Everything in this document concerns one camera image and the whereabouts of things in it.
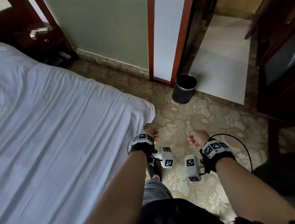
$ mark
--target person's left hand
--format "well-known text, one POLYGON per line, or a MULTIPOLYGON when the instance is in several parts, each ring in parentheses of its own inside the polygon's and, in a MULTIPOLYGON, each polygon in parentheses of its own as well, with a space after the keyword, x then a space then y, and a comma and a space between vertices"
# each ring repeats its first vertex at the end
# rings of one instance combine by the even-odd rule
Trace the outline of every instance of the person's left hand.
POLYGON ((159 138, 159 136, 158 136, 159 132, 157 131, 156 128, 147 128, 147 129, 144 130, 144 132, 147 132, 147 133, 149 133, 150 135, 152 135, 153 138, 154 138, 154 144, 157 143, 158 138, 159 138))

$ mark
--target forearm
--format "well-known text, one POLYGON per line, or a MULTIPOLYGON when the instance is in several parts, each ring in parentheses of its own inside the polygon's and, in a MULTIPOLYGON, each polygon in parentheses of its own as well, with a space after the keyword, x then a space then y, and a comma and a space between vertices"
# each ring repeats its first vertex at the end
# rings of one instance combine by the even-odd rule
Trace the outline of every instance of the forearm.
POLYGON ((143 151, 132 152, 101 196, 86 224, 136 223, 142 207, 146 164, 143 151))
POLYGON ((237 216, 265 224, 295 220, 287 201, 233 159, 220 159, 216 171, 237 216))

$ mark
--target sock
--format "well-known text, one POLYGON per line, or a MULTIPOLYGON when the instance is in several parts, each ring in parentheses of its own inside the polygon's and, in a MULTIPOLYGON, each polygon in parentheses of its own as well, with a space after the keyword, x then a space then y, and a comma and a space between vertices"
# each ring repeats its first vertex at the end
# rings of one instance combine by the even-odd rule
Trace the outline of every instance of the sock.
POLYGON ((161 180, 161 179, 160 179, 160 176, 159 176, 159 175, 157 175, 157 174, 155 174, 155 175, 153 176, 153 178, 154 178, 154 177, 158 177, 158 178, 159 178, 159 180, 161 180))

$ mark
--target marble baseboard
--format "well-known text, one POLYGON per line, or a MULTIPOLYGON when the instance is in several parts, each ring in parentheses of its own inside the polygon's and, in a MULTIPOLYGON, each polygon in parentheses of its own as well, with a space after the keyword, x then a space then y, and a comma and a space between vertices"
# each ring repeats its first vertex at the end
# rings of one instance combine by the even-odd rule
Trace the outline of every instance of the marble baseboard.
POLYGON ((126 72, 132 75, 135 75, 139 78, 144 78, 144 79, 149 79, 150 75, 149 75, 149 70, 147 69, 143 69, 143 68, 139 68, 137 66, 134 65, 130 65, 121 61, 117 61, 111 58, 107 58, 107 57, 103 57, 94 53, 90 53, 88 51, 84 51, 84 50, 80 50, 80 49, 76 49, 74 48, 75 52, 78 54, 79 58, 81 60, 86 60, 89 62, 95 62, 98 65, 104 65, 104 66, 108 66, 111 67, 113 69, 122 71, 122 72, 126 72))

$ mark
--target bed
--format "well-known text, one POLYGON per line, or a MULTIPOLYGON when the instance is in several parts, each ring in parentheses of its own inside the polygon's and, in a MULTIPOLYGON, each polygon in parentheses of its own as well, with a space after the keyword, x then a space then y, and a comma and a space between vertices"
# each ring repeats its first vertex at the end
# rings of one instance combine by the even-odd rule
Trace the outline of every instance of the bed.
POLYGON ((154 106, 4 43, 0 68, 0 223, 84 223, 154 106))

